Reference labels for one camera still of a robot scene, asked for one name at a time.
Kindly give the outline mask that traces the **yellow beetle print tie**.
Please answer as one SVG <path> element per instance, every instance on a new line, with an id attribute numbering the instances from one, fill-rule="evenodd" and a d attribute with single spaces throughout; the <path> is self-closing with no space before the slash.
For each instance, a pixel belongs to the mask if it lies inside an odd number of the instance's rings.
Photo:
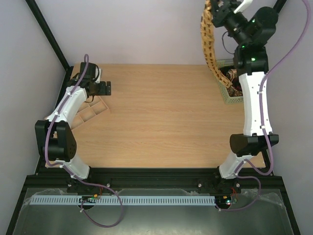
<path id="1" fill-rule="evenodd" d="M 201 15 L 200 32 L 201 32 L 201 45 L 206 64 L 210 71 L 213 73 L 216 80 L 229 88 L 232 82 L 222 74 L 218 67 L 215 50 L 214 50 L 214 26 L 212 23 L 213 15 L 211 13 L 212 5 L 209 0 L 205 1 L 204 9 Z"/>

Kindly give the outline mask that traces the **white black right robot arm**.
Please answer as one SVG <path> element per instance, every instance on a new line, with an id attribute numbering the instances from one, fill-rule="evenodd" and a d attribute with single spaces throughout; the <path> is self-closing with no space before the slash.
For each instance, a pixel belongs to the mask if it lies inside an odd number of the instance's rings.
<path id="1" fill-rule="evenodd" d="M 243 11 L 251 4 L 249 0 L 211 0 L 209 3 L 213 25 L 224 27 L 238 44 L 233 66 L 242 88 L 245 112 L 243 133 L 230 136 L 231 152 L 213 180 L 214 188 L 223 192 L 230 187 L 230 180 L 239 176 L 243 165 L 260 152 L 267 151 L 269 160 L 273 161 L 272 146 L 279 142 L 268 117 L 266 75 L 269 68 L 265 47 L 276 32 L 278 13 L 265 6 L 247 20 Z"/>

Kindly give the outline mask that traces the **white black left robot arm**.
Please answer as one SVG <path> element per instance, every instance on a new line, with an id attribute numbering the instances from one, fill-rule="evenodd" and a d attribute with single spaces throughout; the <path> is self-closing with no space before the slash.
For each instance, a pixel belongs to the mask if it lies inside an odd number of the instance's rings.
<path id="1" fill-rule="evenodd" d="M 82 62 L 55 110 L 35 124 L 38 152 L 46 166 L 65 168 L 74 179 L 87 179 L 90 166 L 77 153 L 73 131 L 109 109 L 102 97 L 111 95 L 112 86 L 101 76 L 97 64 Z"/>

